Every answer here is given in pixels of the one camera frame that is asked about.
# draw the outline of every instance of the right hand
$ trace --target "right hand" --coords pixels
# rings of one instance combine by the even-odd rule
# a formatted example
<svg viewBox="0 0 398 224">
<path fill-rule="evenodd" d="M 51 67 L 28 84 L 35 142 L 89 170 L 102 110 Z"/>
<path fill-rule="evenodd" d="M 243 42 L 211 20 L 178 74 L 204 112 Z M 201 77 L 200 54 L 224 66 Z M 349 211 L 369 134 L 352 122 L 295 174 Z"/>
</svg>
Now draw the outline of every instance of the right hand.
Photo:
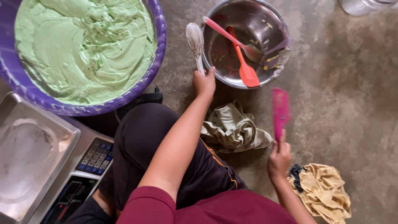
<svg viewBox="0 0 398 224">
<path fill-rule="evenodd" d="M 207 96 L 213 98 L 214 91 L 216 90 L 216 80 L 214 77 L 215 72 L 215 67 L 212 67 L 209 73 L 205 76 L 199 71 L 193 72 L 192 85 L 195 90 L 196 97 Z"/>
<path fill-rule="evenodd" d="M 276 179 L 286 179 L 286 172 L 290 166 L 292 155 L 290 153 L 290 144 L 285 142 L 286 130 L 282 129 L 279 144 L 272 142 L 272 153 L 268 159 L 268 176 L 271 181 Z"/>
</svg>

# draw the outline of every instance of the digital weighing scale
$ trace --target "digital weighing scale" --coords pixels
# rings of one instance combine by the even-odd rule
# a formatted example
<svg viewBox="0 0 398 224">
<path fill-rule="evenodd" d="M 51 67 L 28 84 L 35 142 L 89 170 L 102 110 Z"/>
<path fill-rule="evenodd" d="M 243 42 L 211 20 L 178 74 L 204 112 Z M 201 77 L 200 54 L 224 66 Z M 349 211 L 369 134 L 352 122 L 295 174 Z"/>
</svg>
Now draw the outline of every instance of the digital weighing scale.
<svg viewBox="0 0 398 224">
<path fill-rule="evenodd" d="M 0 223 L 61 224 L 97 188 L 113 138 L 9 93 L 0 105 Z"/>
</svg>

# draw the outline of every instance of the dark cloth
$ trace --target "dark cloth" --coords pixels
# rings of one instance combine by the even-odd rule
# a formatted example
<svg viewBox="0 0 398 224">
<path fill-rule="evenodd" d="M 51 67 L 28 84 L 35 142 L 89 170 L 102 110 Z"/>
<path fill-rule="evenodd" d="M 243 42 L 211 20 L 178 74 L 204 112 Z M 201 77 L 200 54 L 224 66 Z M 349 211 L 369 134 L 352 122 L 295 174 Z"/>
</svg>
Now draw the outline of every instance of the dark cloth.
<svg viewBox="0 0 398 224">
<path fill-rule="evenodd" d="M 176 210 L 171 196 L 157 187 L 135 189 L 117 224 L 278 223 L 297 224 L 279 204 L 246 190 L 226 191 Z"/>
<path fill-rule="evenodd" d="M 158 146 L 178 118 L 171 109 L 156 103 L 137 106 L 123 118 L 115 136 L 113 163 L 99 183 L 100 192 L 115 203 L 116 209 L 124 209 Z M 194 156 L 177 194 L 177 209 L 237 189 L 247 187 L 232 167 L 198 139 Z"/>
<path fill-rule="evenodd" d="M 104 224 L 112 222 L 104 210 L 90 195 L 79 209 L 71 215 L 66 224 L 84 223 L 84 224 Z"/>
<path fill-rule="evenodd" d="M 301 187 L 300 184 L 300 177 L 299 174 L 300 172 L 303 170 L 302 167 L 300 167 L 299 165 L 295 164 L 292 169 L 290 170 L 290 175 L 293 176 L 295 178 L 295 180 L 293 181 L 294 186 L 296 187 L 297 191 L 299 193 L 303 192 L 304 189 Z"/>
</svg>

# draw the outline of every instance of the black plug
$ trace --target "black plug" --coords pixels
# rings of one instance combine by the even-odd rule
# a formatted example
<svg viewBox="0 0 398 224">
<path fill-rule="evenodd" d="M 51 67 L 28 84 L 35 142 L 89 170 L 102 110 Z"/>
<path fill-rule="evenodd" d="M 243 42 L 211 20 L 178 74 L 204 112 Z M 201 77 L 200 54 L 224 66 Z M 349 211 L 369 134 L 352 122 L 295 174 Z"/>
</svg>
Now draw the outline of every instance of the black plug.
<svg viewBox="0 0 398 224">
<path fill-rule="evenodd" d="M 156 83 L 155 92 L 144 93 L 140 96 L 141 103 L 159 103 L 163 102 L 163 94 L 160 92 L 158 84 Z"/>
</svg>

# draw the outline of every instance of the sleeve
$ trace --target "sleeve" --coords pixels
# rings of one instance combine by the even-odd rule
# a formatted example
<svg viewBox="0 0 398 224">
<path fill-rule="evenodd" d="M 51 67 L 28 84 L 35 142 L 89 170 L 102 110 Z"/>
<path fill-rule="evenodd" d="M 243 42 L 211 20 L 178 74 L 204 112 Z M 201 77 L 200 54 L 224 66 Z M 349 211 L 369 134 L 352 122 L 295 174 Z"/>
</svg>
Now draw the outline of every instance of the sleeve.
<svg viewBox="0 0 398 224">
<path fill-rule="evenodd" d="M 117 224 L 173 224 L 176 203 L 164 190 L 144 186 L 135 189 L 127 201 Z"/>
<path fill-rule="evenodd" d="M 107 224 L 111 218 L 90 195 L 85 202 L 71 215 L 65 224 Z"/>
</svg>

